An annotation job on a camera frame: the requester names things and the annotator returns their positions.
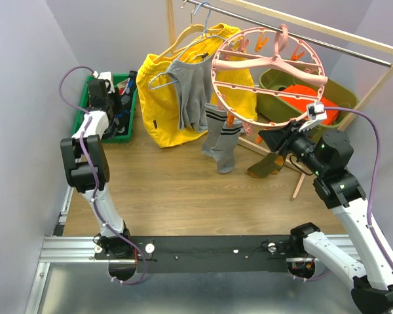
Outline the grey tank top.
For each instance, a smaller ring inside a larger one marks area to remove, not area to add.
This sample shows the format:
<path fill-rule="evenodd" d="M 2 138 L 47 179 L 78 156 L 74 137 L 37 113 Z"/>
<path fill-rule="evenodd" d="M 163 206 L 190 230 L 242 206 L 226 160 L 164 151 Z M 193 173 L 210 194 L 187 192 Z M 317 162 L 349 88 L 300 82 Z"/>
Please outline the grey tank top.
<path fill-rule="evenodd" d="M 202 133 L 208 129 L 205 104 L 210 102 L 214 90 L 211 80 L 212 60 L 213 56 L 197 63 L 185 63 L 176 59 L 166 70 L 174 80 L 180 130 L 191 128 Z"/>

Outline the orange clothes peg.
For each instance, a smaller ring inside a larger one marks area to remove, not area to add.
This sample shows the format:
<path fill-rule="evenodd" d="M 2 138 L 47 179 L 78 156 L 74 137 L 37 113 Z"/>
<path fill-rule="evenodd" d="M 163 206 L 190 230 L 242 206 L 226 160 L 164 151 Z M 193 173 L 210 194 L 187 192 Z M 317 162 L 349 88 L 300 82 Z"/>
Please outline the orange clothes peg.
<path fill-rule="evenodd" d="M 257 144 L 260 144 L 260 143 L 263 142 L 263 138 L 262 138 L 260 135 L 258 135 L 258 136 L 256 137 L 256 139 L 255 139 L 255 142 L 256 142 Z"/>

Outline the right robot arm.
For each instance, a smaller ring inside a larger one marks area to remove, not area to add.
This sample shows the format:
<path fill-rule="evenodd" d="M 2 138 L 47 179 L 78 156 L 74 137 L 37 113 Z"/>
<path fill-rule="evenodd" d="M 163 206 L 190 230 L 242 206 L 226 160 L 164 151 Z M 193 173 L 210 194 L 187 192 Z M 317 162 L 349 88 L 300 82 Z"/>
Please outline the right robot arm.
<path fill-rule="evenodd" d="M 258 135 L 273 152 L 290 153 L 312 171 L 316 193 L 341 221 L 359 259 L 334 245 L 313 223 L 291 230 L 290 252 L 319 259 L 348 287 L 361 313 L 393 313 L 393 250 L 369 212 L 371 196 L 346 167 L 354 152 L 348 135 L 328 130 L 315 143 L 296 121 Z"/>

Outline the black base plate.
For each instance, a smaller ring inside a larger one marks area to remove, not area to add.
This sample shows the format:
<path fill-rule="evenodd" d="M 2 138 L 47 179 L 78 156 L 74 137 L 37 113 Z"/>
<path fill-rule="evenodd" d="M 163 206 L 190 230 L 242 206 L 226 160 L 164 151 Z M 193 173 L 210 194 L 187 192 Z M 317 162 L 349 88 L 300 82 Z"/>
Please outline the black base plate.
<path fill-rule="evenodd" d="M 302 258 L 289 235 L 133 236 L 147 273 L 286 272 Z"/>

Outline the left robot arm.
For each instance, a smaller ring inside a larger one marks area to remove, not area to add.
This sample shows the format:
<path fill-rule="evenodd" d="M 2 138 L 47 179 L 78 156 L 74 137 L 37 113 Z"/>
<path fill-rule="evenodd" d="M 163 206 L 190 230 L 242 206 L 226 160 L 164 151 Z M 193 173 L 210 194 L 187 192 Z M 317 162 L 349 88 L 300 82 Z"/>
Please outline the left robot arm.
<path fill-rule="evenodd" d="M 88 81 L 87 90 L 89 107 L 85 109 L 81 126 L 70 138 L 60 141 L 64 171 L 68 185 L 82 194 L 98 221 L 96 246 L 101 254 L 127 259 L 134 254 L 134 248 L 109 192 L 109 164 L 102 145 L 119 93 L 113 81 L 103 76 Z"/>

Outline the metal hanging rail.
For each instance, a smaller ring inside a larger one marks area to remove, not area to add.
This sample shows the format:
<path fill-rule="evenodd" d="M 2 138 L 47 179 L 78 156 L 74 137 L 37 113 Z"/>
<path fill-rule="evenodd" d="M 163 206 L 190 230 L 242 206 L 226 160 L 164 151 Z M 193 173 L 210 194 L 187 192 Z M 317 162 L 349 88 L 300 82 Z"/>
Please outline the metal hanging rail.
<path fill-rule="evenodd" d="M 274 26 L 271 26 L 269 24 L 265 24 L 265 23 L 262 23 L 260 21 L 257 21 L 257 20 L 254 20 L 254 19 L 242 16 L 240 14 L 236 14 L 236 13 L 230 12 L 230 11 L 225 10 L 225 9 L 221 9 L 219 7 L 215 7 L 215 6 L 209 5 L 207 3 L 203 3 L 203 2 L 200 2 L 200 1 L 183 1 L 184 5 L 186 3 L 190 3 L 190 4 L 196 5 L 196 6 L 201 5 L 202 8 L 214 11 L 216 13 L 220 13 L 222 15 L 225 15 L 225 16 L 237 19 L 237 20 L 241 20 L 243 22 L 247 22 L 247 23 L 249 23 L 251 25 L 264 27 L 264 28 L 266 28 L 268 30 L 278 31 L 277 27 L 274 27 Z M 381 59 L 378 59 L 378 58 L 374 58 L 374 57 L 371 57 L 371 56 L 368 56 L 368 55 L 365 55 L 365 54 L 362 54 L 362 53 L 359 53 L 359 52 L 355 52 L 353 50 L 342 48 L 340 46 L 336 46 L 334 44 L 329 44 L 329 43 L 326 43 L 324 41 L 319 41 L 317 39 L 313 39 L 313 38 L 306 37 L 306 36 L 303 36 L 303 35 L 298 35 L 298 34 L 295 34 L 295 33 L 289 33 L 289 35 L 292 36 L 292 37 L 295 37 L 296 39 L 300 39 L 302 41 L 305 41 L 306 43 L 315 44 L 317 46 L 320 46 L 320 47 L 323 47 L 323 48 L 327 48 L 327 49 L 330 49 L 332 51 L 340 52 L 342 54 L 345 54 L 347 56 L 351 56 L 353 58 L 364 60 L 364 61 L 367 61 L 367 62 L 370 62 L 370 63 L 374 63 L 374 64 L 377 64 L 377 65 L 381 65 L 381 66 L 387 67 L 387 68 L 392 67 L 392 63 L 390 63 L 389 61 L 384 61 L 384 60 L 381 60 Z"/>

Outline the yellow shorts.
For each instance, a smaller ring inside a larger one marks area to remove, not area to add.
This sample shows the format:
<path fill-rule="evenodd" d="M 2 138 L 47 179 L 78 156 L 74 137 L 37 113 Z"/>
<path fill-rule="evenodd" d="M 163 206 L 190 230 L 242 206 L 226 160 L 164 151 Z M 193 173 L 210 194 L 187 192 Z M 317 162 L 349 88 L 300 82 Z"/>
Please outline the yellow shorts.
<path fill-rule="evenodd" d="M 220 32 L 206 36 L 198 36 L 186 46 L 183 52 L 167 56 L 158 63 L 153 60 L 158 56 L 148 54 L 138 70 L 137 87 L 141 105 L 143 125 L 154 142 L 160 148 L 170 148 L 195 141 L 207 131 L 197 133 L 191 128 L 180 130 L 179 104 L 176 95 L 174 80 L 166 73 L 169 65 L 176 59 L 185 63 L 204 61 L 209 56 L 214 56 L 217 49 L 225 40 L 236 35 L 241 30 L 238 27 L 224 23 L 213 27 Z M 250 92 L 221 88 L 227 103 L 233 106 L 238 113 L 246 118 L 257 120 L 256 96 Z M 219 100 L 212 93 L 210 104 L 219 108 Z"/>

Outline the olive green plastic bin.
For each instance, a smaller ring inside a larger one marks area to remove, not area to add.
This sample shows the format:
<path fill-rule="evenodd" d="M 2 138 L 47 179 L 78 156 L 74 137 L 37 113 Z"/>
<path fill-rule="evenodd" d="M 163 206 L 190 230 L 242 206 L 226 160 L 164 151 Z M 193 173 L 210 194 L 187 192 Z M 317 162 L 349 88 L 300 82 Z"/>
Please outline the olive green plastic bin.
<path fill-rule="evenodd" d="M 259 77 L 259 87 L 308 96 L 316 95 L 318 90 L 316 86 L 275 69 L 269 69 Z M 320 101 L 326 107 L 344 107 L 350 109 L 358 104 L 358 98 L 355 94 L 332 80 L 327 81 L 323 97 Z M 307 103 L 308 101 L 304 99 L 258 94 L 257 112 L 273 122 L 285 122 L 289 118 L 299 116 L 305 112 Z M 318 135 L 326 129 L 338 128 L 345 116 L 345 112 L 328 111 L 327 120 L 316 126 L 311 131 L 311 135 Z"/>

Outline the black patterned sock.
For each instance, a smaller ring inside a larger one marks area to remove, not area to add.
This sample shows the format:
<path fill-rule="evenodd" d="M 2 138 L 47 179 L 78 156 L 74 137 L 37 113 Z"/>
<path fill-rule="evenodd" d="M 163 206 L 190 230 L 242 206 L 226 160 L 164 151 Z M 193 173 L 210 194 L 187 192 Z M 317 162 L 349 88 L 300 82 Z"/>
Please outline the black patterned sock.
<path fill-rule="evenodd" d="M 126 143 L 132 135 L 132 125 L 137 96 L 138 72 L 114 75 L 115 109 L 114 117 L 105 130 L 103 140 L 108 143 Z"/>

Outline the olive striped sock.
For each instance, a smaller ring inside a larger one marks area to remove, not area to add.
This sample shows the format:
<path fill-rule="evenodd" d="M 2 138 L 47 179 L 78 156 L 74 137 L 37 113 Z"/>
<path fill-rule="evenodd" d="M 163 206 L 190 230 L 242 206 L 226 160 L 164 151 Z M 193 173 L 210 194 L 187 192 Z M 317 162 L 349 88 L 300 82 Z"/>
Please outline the olive striped sock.
<path fill-rule="evenodd" d="M 261 165 L 261 160 L 259 162 L 255 163 L 254 165 L 250 166 L 247 169 L 248 174 L 252 177 L 255 177 L 255 178 L 264 178 L 264 177 L 261 177 L 259 174 L 260 165 Z"/>
<path fill-rule="evenodd" d="M 270 153 L 261 161 L 259 174 L 261 177 L 276 175 L 284 166 L 284 157 L 275 153 Z"/>

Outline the pink round clip hanger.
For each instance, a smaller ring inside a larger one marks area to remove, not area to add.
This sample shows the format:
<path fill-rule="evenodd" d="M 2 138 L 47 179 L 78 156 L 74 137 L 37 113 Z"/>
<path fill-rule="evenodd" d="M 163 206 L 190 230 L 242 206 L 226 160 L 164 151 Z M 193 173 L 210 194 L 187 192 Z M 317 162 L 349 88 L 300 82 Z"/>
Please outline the pink round clip hanger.
<path fill-rule="evenodd" d="M 245 39 L 245 36 L 257 33 L 264 35 L 265 33 L 274 33 L 274 50 L 271 56 L 262 56 L 261 54 L 249 54 L 243 50 L 233 50 L 229 47 L 238 39 Z M 311 62 L 303 62 L 299 60 L 287 60 L 282 58 L 280 53 L 287 47 L 289 41 L 294 41 L 302 46 L 305 52 L 311 57 Z M 308 96 L 304 94 L 291 94 L 288 92 L 279 92 L 275 90 L 268 90 L 256 87 L 250 87 L 243 84 L 223 82 L 217 79 L 217 74 L 220 71 L 235 71 L 243 69 L 256 69 L 256 68 L 267 68 L 275 69 L 281 72 L 290 74 L 291 76 L 309 83 L 318 88 L 317 94 L 314 96 Z M 300 121 L 302 119 L 308 120 L 307 109 L 299 116 L 290 118 L 285 122 L 268 122 L 262 123 L 257 122 L 253 119 L 246 118 L 236 111 L 236 109 L 227 103 L 225 96 L 221 92 L 221 88 L 228 88 L 231 90 L 239 90 L 244 92 L 250 92 L 253 94 L 267 94 L 275 97 L 291 97 L 295 99 L 307 100 L 308 104 L 320 102 L 328 78 L 325 75 L 324 66 L 318 57 L 314 49 L 307 44 L 305 41 L 297 40 L 288 33 L 286 25 L 282 24 L 278 31 L 268 30 L 264 27 L 254 27 L 245 29 L 236 35 L 227 39 L 217 49 L 213 56 L 212 67 L 211 67 L 211 80 L 214 93 L 219 100 L 219 108 L 227 111 L 228 124 L 232 124 L 234 120 L 242 122 L 244 131 L 247 134 L 251 134 L 254 128 L 263 128 L 267 130 L 278 129 L 286 126 L 291 121 Z"/>

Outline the wooden clothes hanger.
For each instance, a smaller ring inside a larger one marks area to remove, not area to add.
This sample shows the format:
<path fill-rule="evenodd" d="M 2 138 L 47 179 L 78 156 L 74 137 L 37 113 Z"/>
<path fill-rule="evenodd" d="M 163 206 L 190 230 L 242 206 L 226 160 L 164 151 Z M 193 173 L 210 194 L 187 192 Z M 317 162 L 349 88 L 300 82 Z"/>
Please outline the wooden clothes hanger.
<path fill-rule="evenodd" d="M 167 21 L 168 21 L 168 34 L 170 39 L 170 46 L 161 54 L 159 54 L 154 60 L 154 63 L 158 63 L 167 55 L 172 55 L 178 52 L 183 52 L 185 49 L 180 48 L 178 46 L 190 35 L 194 33 L 204 33 L 205 31 L 208 34 L 215 34 L 217 35 L 220 32 L 220 29 L 207 28 L 203 24 L 194 24 L 193 23 L 193 16 L 194 13 L 197 11 L 198 5 L 195 5 L 194 9 L 190 13 L 190 20 L 191 23 L 188 27 L 186 27 L 177 37 L 175 32 L 175 22 L 174 22 L 174 7 L 173 1 L 166 1 L 166 13 L 167 13 Z"/>

